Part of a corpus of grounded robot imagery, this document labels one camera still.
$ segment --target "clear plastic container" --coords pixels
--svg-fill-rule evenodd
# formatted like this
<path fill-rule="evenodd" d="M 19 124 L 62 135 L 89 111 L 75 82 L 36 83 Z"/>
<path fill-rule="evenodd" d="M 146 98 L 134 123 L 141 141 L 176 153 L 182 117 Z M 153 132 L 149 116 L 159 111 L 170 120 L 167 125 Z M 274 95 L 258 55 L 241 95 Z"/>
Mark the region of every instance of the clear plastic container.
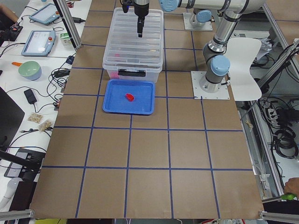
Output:
<path fill-rule="evenodd" d="M 130 8 L 114 10 L 103 58 L 110 78 L 157 82 L 164 55 L 163 11 L 150 9 L 142 38 L 137 33 L 137 16 Z"/>

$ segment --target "orange handle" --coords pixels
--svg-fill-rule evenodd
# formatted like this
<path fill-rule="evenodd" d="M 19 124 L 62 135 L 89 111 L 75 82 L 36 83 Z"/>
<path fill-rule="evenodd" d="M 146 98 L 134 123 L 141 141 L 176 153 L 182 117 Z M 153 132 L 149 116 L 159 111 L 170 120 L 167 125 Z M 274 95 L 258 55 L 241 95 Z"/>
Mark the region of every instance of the orange handle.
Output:
<path fill-rule="evenodd" d="M 21 64 L 23 63 L 19 63 L 19 62 L 12 62 L 11 64 L 15 65 L 15 66 L 21 66 Z"/>

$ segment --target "blue and white device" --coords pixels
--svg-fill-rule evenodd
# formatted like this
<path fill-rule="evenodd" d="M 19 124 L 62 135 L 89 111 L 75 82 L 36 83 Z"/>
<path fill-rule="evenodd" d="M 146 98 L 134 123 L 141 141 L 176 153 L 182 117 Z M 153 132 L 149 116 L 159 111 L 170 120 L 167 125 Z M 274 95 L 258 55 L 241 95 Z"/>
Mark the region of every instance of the blue and white device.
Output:
<path fill-rule="evenodd" d="M 43 25 L 49 25 L 59 17 L 60 15 L 56 9 L 56 6 L 53 3 L 49 3 L 29 16 L 29 19 L 39 22 Z"/>
<path fill-rule="evenodd" d="M 51 52 L 55 39 L 56 33 L 53 30 L 32 30 L 21 54 L 46 57 Z"/>

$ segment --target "blue tray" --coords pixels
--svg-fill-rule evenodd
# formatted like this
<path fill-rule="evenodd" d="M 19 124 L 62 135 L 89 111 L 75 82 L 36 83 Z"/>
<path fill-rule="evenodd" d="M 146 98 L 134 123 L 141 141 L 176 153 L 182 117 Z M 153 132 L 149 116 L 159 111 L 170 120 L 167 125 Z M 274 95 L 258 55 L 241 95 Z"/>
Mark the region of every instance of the blue tray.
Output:
<path fill-rule="evenodd" d="M 134 96 L 133 101 L 126 94 Z M 103 110 L 112 113 L 152 114 L 155 107 L 155 84 L 146 81 L 110 79 Z"/>

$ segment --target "black handle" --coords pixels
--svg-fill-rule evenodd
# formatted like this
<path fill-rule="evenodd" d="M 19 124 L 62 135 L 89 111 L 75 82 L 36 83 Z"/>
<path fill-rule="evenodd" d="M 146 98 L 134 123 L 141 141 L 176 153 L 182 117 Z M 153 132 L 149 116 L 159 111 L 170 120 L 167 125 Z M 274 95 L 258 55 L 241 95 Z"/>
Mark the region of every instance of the black handle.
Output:
<path fill-rule="evenodd" d="M 119 76 L 132 76 L 132 77 L 145 77 L 145 71 L 126 71 L 124 69 L 118 69 Z"/>

